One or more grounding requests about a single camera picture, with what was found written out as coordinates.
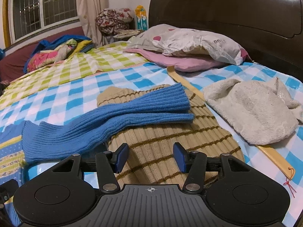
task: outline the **blue sweater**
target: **blue sweater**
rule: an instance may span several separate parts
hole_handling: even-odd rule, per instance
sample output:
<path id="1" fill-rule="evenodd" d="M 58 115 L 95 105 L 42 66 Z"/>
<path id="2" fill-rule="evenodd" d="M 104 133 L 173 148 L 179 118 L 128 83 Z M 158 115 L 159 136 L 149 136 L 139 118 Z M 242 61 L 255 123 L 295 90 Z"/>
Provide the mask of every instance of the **blue sweater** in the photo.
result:
<path id="1" fill-rule="evenodd" d="M 70 123 L 57 126 L 23 121 L 0 133 L 0 184 L 10 179 L 24 183 L 24 166 L 46 159 L 85 153 L 130 126 L 160 123 L 191 123 L 189 100 L 181 84 L 147 93 L 130 102 L 108 104 L 87 112 Z M 6 210 L 17 226 L 20 220 L 12 198 Z"/>

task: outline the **circular pad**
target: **circular pad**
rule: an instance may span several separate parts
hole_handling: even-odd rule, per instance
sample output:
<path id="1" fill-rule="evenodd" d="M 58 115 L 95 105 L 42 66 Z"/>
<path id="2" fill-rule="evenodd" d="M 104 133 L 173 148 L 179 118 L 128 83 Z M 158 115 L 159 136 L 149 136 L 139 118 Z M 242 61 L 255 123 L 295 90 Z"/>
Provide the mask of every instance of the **circular pad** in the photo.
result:
<path id="1" fill-rule="evenodd" d="M 232 173 L 206 192 L 210 210 L 240 226 L 264 226 L 282 221 L 290 204 L 287 191 L 261 174 Z"/>
<path id="2" fill-rule="evenodd" d="M 75 222 L 96 202 L 94 188 L 67 173 L 46 174 L 22 185 L 14 195 L 19 218 L 33 226 L 62 226 Z"/>
<path id="3" fill-rule="evenodd" d="M 234 188 L 232 194 L 239 202 L 250 205 L 260 204 L 268 197 L 268 193 L 265 189 L 253 184 L 240 185 Z"/>
<path id="4" fill-rule="evenodd" d="M 68 188 L 62 185 L 47 185 L 37 190 L 37 201 L 46 205 L 55 205 L 64 202 L 70 195 Z"/>

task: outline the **crosshair marking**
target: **crosshair marking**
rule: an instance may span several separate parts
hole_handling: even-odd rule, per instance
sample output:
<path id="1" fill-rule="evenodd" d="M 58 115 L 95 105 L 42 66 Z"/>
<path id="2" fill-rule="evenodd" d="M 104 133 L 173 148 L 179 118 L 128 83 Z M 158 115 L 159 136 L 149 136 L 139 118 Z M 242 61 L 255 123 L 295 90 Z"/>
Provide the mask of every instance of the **crosshair marking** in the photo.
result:
<path id="1" fill-rule="evenodd" d="M 149 192 L 154 192 L 156 189 L 153 188 L 153 187 L 150 187 L 150 188 L 148 188 L 147 190 L 148 190 Z"/>

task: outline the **wooden back scratcher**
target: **wooden back scratcher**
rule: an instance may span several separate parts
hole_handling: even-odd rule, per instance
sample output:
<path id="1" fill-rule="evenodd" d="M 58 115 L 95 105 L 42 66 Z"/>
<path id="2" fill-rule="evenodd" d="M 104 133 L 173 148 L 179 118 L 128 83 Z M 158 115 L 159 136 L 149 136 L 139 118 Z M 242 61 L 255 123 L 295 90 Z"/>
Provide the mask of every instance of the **wooden back scratcher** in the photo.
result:
<path id="1" fill-rule="evenodd" d="M 204 102 L 206 102 L 203 93 L 199 91 L 196 87 L 192 86 L 187 80 L 185 80 L 179 74 L 177 74 L 175 72 L 174 66 L 168 66 L 167 73 L 174 81 L 181 83 L 187 89 L 189 89 L 197 96 L 199 96 Z M 295 169 L 274 148 L 270 147 L 269 145 L 266 146 L 256 145 L 256 147 L 260 149 L 283 172 L 283 174 L 289 180 L 291 180 L 294 177 Z"/>

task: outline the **white towel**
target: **white towel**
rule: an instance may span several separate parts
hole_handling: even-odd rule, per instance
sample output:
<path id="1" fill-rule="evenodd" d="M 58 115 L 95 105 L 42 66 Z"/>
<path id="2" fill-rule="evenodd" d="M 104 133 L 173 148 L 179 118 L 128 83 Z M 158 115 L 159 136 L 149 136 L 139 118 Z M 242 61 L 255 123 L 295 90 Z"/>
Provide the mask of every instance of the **white towel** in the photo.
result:
<path id="1" fill-rule="evenodd" d="M 226 79 L 203 89 L 207 103 L 250 144 L 266 145 L 289 137 L 301 104 L 293 100 L 280 79 L 268 82 Z"/>

